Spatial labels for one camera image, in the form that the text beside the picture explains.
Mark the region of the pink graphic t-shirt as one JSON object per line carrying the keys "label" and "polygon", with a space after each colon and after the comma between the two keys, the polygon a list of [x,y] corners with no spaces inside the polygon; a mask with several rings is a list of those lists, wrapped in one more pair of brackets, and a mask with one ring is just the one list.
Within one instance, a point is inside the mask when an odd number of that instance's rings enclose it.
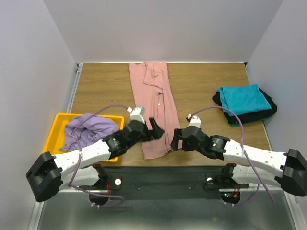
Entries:
{"label": "pink graphic t-shirt", "polygon": [[129,73],[135,105],[145,109],[143,117],[149,129],[149,118],[153,117],[158,126],[165,131],[160,139],[142,144],[144,158],[153,160],[163,157],[172,150],[174,130],[180,128],[167,63],[130,63]]}

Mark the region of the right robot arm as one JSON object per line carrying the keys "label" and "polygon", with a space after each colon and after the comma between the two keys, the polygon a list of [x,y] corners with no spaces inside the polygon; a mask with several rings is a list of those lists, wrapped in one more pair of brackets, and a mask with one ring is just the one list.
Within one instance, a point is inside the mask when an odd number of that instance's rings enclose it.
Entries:
{"label": "right robot arm", "polygon": [[307,195],[307,161],[289,149],[275,152],[241,145],[227,137],[207,136],[196,126],[175,129],[173,151],[196,151],[210,159],[228,162],[223,174],[237,184],[266,184],[304,197]]}

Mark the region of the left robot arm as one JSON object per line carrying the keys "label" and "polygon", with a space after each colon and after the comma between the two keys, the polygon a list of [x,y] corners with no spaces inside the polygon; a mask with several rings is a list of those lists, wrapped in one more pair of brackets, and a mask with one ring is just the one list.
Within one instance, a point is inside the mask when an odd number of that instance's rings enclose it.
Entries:
{"label": "left robot arm", "polygon": [[26,173],[35,200],[47,201],[65,185],[71,186],[71,182],[65,183],[64,180],[71,179],[77,169],[121,156],[136,143],[160,139],[164,130],[153,117],[149,121],[151,129],[145,122],[131,120],[122,130],[81,150],[59,155],[51,155],[50,152],[40,154]]}

